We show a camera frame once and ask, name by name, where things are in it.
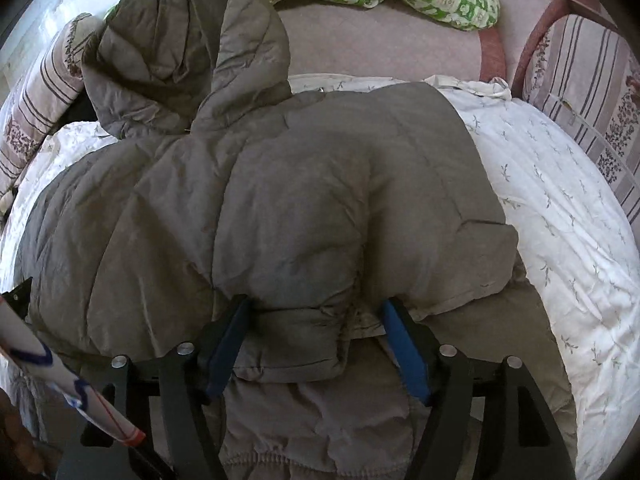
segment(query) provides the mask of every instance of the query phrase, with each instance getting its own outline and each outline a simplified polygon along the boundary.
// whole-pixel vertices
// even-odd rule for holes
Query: silver bolt
[[[195,346],[193,346],[193,343],[180,343],[178,345],[178,354],[180,355],[189,355],[191,353],[193,353],[193,351],[195,350]]]
[[[522,368],[522,359],[516,357],[515,355],[510,355],[509,357],[507,357],[507,364],[511,368],[516,368],[517,370],[518,368]]]
[[[127,364],[126,355],[116,355],[116,357],[111,360],[112,368],[122,368],[125,364]]]
[[[442,345],[440,347],[440,353],[444,355],[444,357],[453,357],[458,353],[458,350],[453,345]]]

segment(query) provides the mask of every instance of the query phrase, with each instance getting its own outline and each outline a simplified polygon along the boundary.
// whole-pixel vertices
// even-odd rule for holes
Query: floral striped fabric
[[[84,88],[84,44],[101,20],[80,14],[67,23],[31,66],[0,110],[0,215],[11,205],[11,189],[46,135]]]
[[[524,99],[597,165],[640,246],[640,66],[627,42],[583,17],[562,18],[529,63]]]

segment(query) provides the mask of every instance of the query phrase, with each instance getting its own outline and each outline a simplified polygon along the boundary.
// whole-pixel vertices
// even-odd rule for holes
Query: white floral bed sheet
[[[399,83],[327,74],[290,79],[294,92],[370,91]],[[631,228],[596,166],[540,111],[511,100],[500,83],[439,76],[430,83],[465,121],[507,221],[520,235],[520,254],[572,384],[577,477],[596,480],[640,415],[640,257]],[[14,286],[15,253],[40,191],[84,154],[115,142],[97,123],[78,124],[47,139],[20,186],[0,237],[3,290]],[[6,379],[6,363],[0,363],[0,384],[12,387],[3,373]],[[38,395],[24,381],[15,381],[15,388],[23,397]]]

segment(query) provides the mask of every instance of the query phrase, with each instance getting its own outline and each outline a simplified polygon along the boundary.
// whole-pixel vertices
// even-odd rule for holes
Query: hand
[[[0,431],[13,443],[12,449],[24,468],[32,474],[42,474],[45,463],[35,449],[31,433],[23,426],[20,413],[0,388]]]

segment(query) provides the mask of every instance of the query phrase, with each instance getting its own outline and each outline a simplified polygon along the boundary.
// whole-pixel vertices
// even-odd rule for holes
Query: jacket hood
[[[225,128],[290,97],[289,41],[268,0],[121,0],[82,74],[113,136]]]

